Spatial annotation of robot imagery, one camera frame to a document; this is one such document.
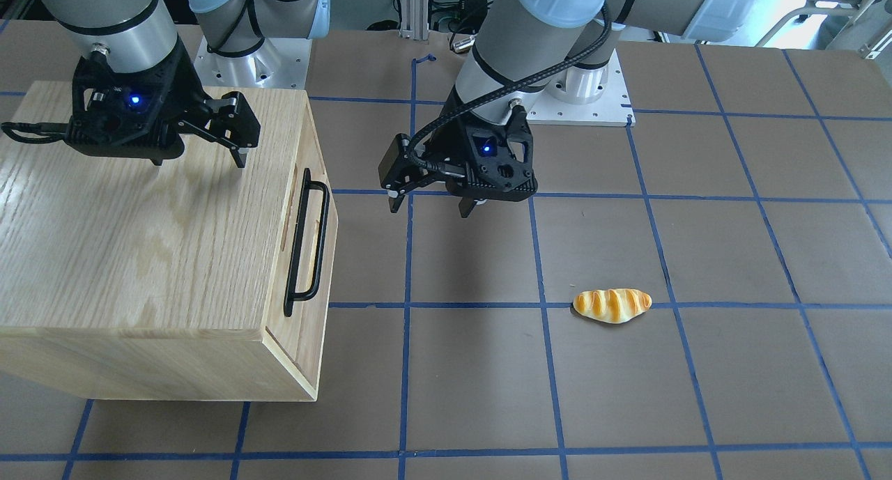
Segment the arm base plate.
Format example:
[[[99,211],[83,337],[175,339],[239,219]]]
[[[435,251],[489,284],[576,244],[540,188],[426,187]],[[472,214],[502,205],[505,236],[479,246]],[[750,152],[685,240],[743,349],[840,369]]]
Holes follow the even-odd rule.
[[[312,46],[310,39],[268,38],[253,54],[229,58],[207,52],[203,39],[194,67],[205,86],[302,90]]]
[[[542,125],[635,125],[633,105],[616,52],[601,68],[570,67],[555,76],[527,119]]]

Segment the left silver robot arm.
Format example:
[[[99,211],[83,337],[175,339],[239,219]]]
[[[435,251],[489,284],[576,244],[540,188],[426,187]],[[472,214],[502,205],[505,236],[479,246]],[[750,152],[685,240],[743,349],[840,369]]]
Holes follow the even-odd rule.
[[[620,32],[640,27],[707,42],[731,38],[755,0],[494,0],[439,116],[398,134],[378,176],[389,209],[443,183],[462,217],[488,200],[532,197],[527,118],[541,96],[584,107],[599,98]]]

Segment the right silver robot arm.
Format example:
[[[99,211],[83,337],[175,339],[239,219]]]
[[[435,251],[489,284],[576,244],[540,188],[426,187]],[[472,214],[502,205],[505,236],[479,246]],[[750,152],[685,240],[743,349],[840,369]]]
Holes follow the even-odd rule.
[[[205,92],[163,0],[42,0],[81,56],[64,123],[4,122],[23,144],[63,141],[86,156],[150,160],[185,152],[192,134],[226,148],[245,168],[261,124],[242,88],[269,87],[286,62],[276,39],[324,38],[330,0],[187,0],[203,29],[216,77],[231,86]]]

